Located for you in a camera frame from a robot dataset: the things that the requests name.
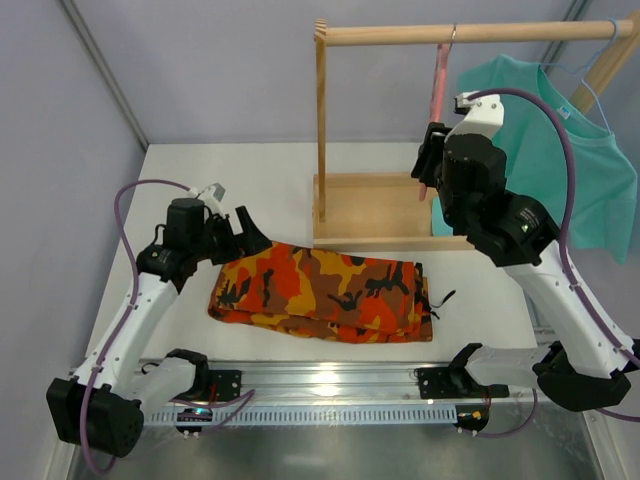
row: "green shirt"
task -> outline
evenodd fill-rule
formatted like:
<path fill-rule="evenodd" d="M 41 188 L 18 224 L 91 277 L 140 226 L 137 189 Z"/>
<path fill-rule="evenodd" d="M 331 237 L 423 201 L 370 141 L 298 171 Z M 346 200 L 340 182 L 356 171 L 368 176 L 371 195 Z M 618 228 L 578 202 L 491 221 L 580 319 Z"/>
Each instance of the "green shirt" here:
<path fill-rule="evenodd" d="M 569 134 L 576 162 L 576 201 L 571 245 L 608 249 L 624 263 L 636 208 L 637 173 L 616 145 L 615 135 L 587 120 L 555 89 L 537 63 L 499 55 L 458 77 L 458 91 L 492 87 L 527 90 L 549 104 Z M 507 154 L 507 188 L 540 201 L 560 224 L 567 195 L 562 147 L 544 113 L 524 99 L 502 95 L 503 127 L 494 145 Z M 434 202 L 434 234 L 451 235 Z"/>

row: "orange camouflage cloth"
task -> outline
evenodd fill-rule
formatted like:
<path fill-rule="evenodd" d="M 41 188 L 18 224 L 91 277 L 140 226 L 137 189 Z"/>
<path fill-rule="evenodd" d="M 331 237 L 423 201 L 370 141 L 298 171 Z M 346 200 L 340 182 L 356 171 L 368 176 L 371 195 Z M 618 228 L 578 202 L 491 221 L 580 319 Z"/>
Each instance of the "orange camouflage cloth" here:
<path fill-rule="evenodd" d="M 226 323 L 339 342 L 433 338 L 421 264 L 277 242 L 222 267 L 209 314 Z"/>

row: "wooden rod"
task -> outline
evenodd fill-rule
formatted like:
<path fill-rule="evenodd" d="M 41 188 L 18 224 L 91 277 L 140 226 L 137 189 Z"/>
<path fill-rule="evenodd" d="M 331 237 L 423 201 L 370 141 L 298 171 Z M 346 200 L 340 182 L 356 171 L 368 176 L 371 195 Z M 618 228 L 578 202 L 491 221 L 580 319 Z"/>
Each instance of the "wooden rod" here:
<path fill-rule="evenodd" d="M 326 28 L 326 22 L 324 25 L 323 36 L 329 47 L 449 43 L 453 32 L 453 25 L 346 28 Z M 457 25 L 455 43 L 606 40 L 613 37 L 613 32 L 610 21 Z M 618 38 L 628 38 L 632 32 L 633 21 L 618 21 Z"/>
<path fill-rule="evenodd" d="M 640 10 L 631 12 L 627 20 L 634 25 L 631 35 L 623 39 L 618 36 L 616 43 L 602 52 L 585 78 L 598 96 L 605 91 L 609 82 L 640 46 Z M 571 96 L 571 103 L 582 113 L 587 113 L 595 104 L 595 99 L 584 85 L 580 85 Z"/>
<path fill-rule="evenodd" d="M 327 44 L 326 44 L 326 20 L 316 20 L 315 41 L 316 41 L 316 101 L 318 114 L 318 219 L 325 220 L 326 212 L 326 121 L 327 111 L 325 105 L 325 91 L 327 78 Z"/>

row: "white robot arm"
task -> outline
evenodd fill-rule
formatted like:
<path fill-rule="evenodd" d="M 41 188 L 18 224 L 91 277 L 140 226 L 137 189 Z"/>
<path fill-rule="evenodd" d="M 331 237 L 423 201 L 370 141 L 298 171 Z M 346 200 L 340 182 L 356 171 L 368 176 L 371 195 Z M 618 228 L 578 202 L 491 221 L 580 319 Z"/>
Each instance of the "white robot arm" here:
<path fill-rule="evenodd" d="M 502 126 L 499 95 L 456 97 L 466 113 L 453 128 L 429 125 L 412 172 L 436 188 L 445 221 L 466 235 L 532 299 L 560 342 L 533 349 L 471 344 L 452 362 L 477 384 L 540 388 L 559 405 L 583 411 L 618 404 L 630 388 L 633 367 L 592 319 L 563 271 L 558 227 L 535 199 L 506 190 L 506 156 L 491 143 Z M 634 340 L 605 312 L 570 261 L 577 282 L 608 328 L 628 351 Z"/>
<path fill-rule="evenodd" d="M 79 445 L 82 431 L 92 448 L 124 457 L 140 437 L 144 417 L 173 398 L 207 396 L 210 378 L 205 355 L 173 350 L 152 372 L 136 379 L 140 356 L 198 262 L 228 263 L 255 255 L 271 242 L 245 207 L 236 208 L 242 233 L 234 235 L 229 216 L 220 207 L 224 194 L 220 185 L 190 193 L 190 198 L 175 199 L 168 207 L 162 243 L 154 241 L 138 255 L 138 288 L 129 290 L 95 350 L 70 379 L 56 378 L 51 383 L 47 403 L 61 440 Z M 87 389 L 86 422 L 79 422 Z"/>

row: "wooden base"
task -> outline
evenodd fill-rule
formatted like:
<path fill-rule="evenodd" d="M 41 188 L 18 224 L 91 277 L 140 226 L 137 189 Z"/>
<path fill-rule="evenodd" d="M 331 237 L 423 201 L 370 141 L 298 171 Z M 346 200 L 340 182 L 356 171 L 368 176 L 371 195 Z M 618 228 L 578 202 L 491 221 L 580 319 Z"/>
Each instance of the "wooden base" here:
<path fill-rule="evenodd" d="M 326 176 L 326 216 L 318 212 L 313 179 L 313 246 L 346 252 L 471 250 L 465 237 L 434 237 L 435 190 L 418 202 L 419 184 L 406 173 L 342 173 Z"/>

